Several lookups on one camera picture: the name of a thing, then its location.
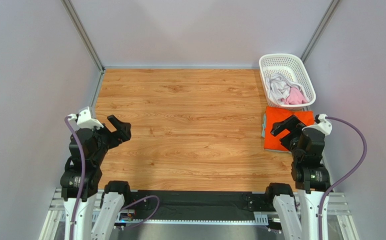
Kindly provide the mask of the white t shirt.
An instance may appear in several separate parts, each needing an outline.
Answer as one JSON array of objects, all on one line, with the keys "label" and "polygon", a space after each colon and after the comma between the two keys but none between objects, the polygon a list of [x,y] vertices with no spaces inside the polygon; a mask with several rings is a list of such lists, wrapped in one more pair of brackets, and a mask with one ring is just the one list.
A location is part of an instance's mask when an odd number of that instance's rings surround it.
[{"label": "white t shirt", "polygon": [[301,84],[292,81],[281,73],[274,73],[271,76],[266,76],[265,85],[268,89],[267,96],[272,102],[279,106],[284,105],[282,99],[289,95],[290,88],[297,88],[306,96]]}]

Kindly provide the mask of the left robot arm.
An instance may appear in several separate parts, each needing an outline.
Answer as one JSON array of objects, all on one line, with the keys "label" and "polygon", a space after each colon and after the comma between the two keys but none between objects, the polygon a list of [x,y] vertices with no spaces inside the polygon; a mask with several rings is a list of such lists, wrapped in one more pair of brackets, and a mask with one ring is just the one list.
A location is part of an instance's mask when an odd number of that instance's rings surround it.
[{"label": "left robot arm", "polygon": [[74,130],[70,120],[79,119],[80,116],[76,114],[64,119],[71,131],[71,155],[60,178],[65,211],[65,239],[105,240],[111,236],[118,213],[126,201],[131,199],[131,189],[126,181],[109,181],[101,195],[100,212],[93,222],[92,215],[102,177],[100,167],[109,150],[131,139],[131,124],[110,115],[107,119],[115,131],[110,131],[96,119],[93,119],[92,127]]}]

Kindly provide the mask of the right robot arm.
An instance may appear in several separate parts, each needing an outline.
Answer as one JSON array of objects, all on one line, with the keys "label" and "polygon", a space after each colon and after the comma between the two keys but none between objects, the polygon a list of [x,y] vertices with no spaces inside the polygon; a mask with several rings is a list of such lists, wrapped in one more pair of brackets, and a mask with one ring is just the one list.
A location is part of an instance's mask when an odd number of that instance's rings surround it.
[{"label": "right robot arm", "polygon": [[319,220],[327,221],[328,201],[325,192],[330,187],[328,170],[322,164],[325,137],[332,131],[326,114],[315,117],[315,124],[306,126],[292,115],[272,125],[271,135],[280,138],[281,146],[292,156],[291,175],[297,194],[285,183],[271,183],[266,188],[267,201],[278,214],[281,231],[287,240],[318,240],[319,231],[327,239],[327,230]]}]

